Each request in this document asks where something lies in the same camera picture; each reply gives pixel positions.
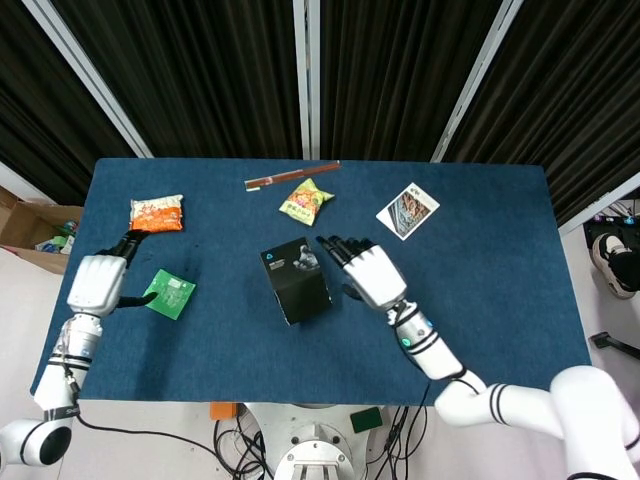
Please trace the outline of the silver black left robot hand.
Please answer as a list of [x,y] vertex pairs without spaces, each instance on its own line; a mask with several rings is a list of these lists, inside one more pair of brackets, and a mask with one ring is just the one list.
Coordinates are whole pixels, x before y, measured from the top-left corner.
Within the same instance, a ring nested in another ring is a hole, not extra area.
[[147,231],[130,230],[111,248],[85,256],[76,271],[67,305],[74,315],[105,318],[115,309],[141,307],[151,303],[157,292],[141,297],[123,297],[124,277]]

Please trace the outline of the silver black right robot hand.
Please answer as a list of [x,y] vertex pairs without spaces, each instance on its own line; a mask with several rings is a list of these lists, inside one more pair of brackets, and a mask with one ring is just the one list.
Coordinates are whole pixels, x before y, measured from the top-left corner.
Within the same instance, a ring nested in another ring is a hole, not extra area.
[[349,295],[386,312],[403,301],[407,284],[385,250],[368,238],[317,236],[316,241],[349,280]]

